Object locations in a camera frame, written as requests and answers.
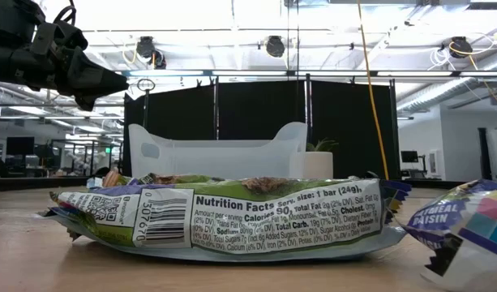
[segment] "white cable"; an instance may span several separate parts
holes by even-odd
[[[430,61],[434,66],[428,68],[428,71],[446,64],[446,62],[448,62],[449,59],[450,59],[450,53],[446,49],[433,50],[430,54]]]

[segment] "crinkled plastic packaging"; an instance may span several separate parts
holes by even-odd
[[[435,251],[422,274],[450,291],[497,291],[497,182],[451,190],[404,228]]]
[[[120,251],[183,260],[348,259],[400,242],[389,225],[409,186],[379,179],[130,179],[51,194],[47,217]]]

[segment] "ceiling light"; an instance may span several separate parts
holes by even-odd
[[[497,76],[497,71],[466,71],[461,72],[460,76]]]
[[[83,145],[75,145],[73,144],[74,142],[70,142],[69,144],[64,144],[64,151],[66,152],[71,152],[73,147],[75,146],[75,149],[84,149],[86,146]]]
[[[75,117],[75,116],[61,116],[61,117],[44,117],[46,119],[85,119],[85,117]]]
[[[299,76],[366,76],[366,71],[299,71]]]
[[[39,119],[39,117],[7,116],[7,117],[0,117],[0,119]]]
[[[105,132],[105,130],[100,129],[99,127],[90,127],[90,126],[77,126],[79,129],[84,130],[84,131],[90,131],[93,133],[102,133]]]
[[[84,141],[70,140],[70,143],[73,143],[73,144],[94,144],[94,145],[98,145],[98,142],[96,142],[94,140],[84,140]]]
[[[450,76],[452,71],[380,71],[378,76]]]
[[[71,134],[66,134],[65,135],[66,140],[89,140],[89,141],[97,141],[97,137],[87,137],[87,136],[81,136],[81,135],[71,135]]]
[[[283,76],[286,71],[213,71],[216,76]]]
[[[37,107],[30,107],[30,106],[11,106],[9,109],[12,110],[18,110],[23,113],[27,114],[49,114],[48,112],[38,109]]]
[[[70,125],[69,123],[67,123],[67,122],[63,122],[63,121],[52,120],[52,122],[55,122],[56,124],[61,125],[61,126],[64,126],[64,127],[73,127],[73,126],[72,126],[72,125]]]
[[[203,75],[203,71],[186,70],[137,70],[130,71],[131,76],[196,76]]]
[[[100,117],[102,114],[96,113],[96,112],[88,112],[85,110],[75,110],[72,112],[74,115],[81,116],[81,117]]]
[[[100,119],[100,120],[119,120],[124,119],[124,117],[89,117],[89,119]]]

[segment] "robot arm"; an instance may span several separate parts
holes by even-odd
[[[68,11],[71,15],[61,20]],[[77,105],[88,111],[97,98],[128,89],[126,77],[86,57],[88,42],[73,24],[73,6],[49,24],[32,0],[0,0],[0,81],[36,91],[55,89],[75,96]]]

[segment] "wooden table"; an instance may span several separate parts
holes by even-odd
[[[35,214],[52,205],[48,191],[0,192],[0,291],[439,291],[419,276],[433,252],[409,235],[357,262],[164,260],[86,238],[72,243],[65,227]],[[398,219],[407,221],[428,200],[408,200]]]

